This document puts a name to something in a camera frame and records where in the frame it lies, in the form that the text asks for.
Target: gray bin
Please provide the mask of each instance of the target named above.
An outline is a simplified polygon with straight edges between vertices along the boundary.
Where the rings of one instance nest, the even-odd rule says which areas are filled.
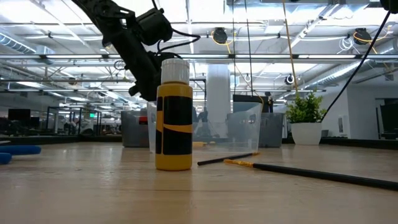
[[[262,113],[259,147],[280,147],[284,125],[283,113]]]
[[[149,147],[148,124],[140,124],[147,111],[122,111],[122,142],[124,147]]]

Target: person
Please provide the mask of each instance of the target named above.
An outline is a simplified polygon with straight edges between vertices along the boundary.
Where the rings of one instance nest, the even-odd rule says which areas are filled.
[[[207,116],[208,116],[207,108],[204,107],[203,111],[199,113],[198,121],[202,121],[203,123],[207,123]]]
[[[197,109],[194,106],[192,106],[192,123],[197,123],[197,122],[199,122]]]

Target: black robotic arm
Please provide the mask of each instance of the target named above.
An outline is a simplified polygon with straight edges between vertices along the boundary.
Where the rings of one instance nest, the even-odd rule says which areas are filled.
[[[118,6],[112,0],[72,0],[103,34],[103,45],[112,44],[136,78],[129,90],[131,96],[141,93],[147,101],[156,100],[160,85],[162,61],[174,54],[147,52],[144,46],[171,39],[173,29],[164,17],[163,9],[151,9],[136,17],[133,11]]]

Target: blue object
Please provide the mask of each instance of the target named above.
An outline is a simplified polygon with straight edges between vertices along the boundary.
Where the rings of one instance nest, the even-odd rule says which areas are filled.
[[[0,165],[8,164],[12,159],[12,155],[10,153],[0,153]]]
[[[12,156],[40,154],[39,146],[0,146],[0,153],[10,153]]]

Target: paint bottle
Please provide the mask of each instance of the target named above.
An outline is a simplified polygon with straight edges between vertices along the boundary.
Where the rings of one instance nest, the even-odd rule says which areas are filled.
[[[192,166],[192,98],[189,62],[162,62],[162,84],[157,89],[156,169],[179,171]]]

